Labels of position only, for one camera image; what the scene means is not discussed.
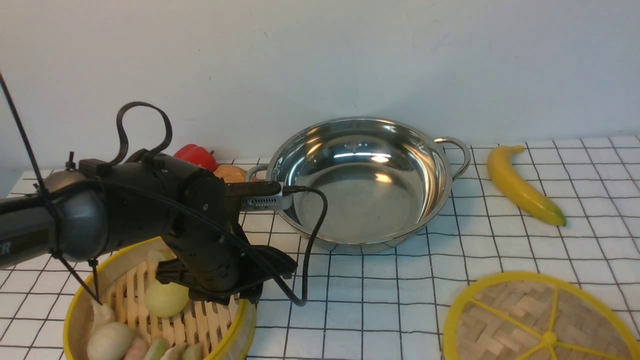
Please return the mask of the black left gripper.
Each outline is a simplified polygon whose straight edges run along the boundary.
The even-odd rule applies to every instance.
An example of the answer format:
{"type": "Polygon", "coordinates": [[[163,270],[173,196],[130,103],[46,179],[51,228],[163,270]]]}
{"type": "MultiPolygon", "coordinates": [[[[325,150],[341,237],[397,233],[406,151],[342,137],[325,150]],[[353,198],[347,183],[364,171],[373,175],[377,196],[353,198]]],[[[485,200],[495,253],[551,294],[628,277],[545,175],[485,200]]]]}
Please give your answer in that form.
{"type": "Polygon", "coordinates": [[[238,296],[256,305],[266,281],[290,279],[298,264],[277,248],[250,244],[239,223],[249,210],[245,200],[183,205],[164,240],[176,259],[160,264],[157,279],[186,287],[196,302],[228,305],[238,296]]]}

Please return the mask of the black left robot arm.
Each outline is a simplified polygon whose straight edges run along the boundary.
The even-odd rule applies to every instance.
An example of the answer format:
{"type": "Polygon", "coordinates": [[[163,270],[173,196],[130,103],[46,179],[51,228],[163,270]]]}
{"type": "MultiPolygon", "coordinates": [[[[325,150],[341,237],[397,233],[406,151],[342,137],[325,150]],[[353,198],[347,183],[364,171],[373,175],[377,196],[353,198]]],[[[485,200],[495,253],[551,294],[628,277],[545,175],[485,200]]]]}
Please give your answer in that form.
{"type": "Polygon", "coordinates": [[[44,181],[41,193],[1,200],[1,267],[50,254],[67,262],[161,237],[174,259],[158,264],[162,284],[186,287],[192,300],[256,304],[263,283],[290,278],[297,262],[274,247],[250,244],[239,224],[244,198],[274,195],[276,182],[226,184],[212,171],[158,154],[97,169],[81,164],[44,181]]]}

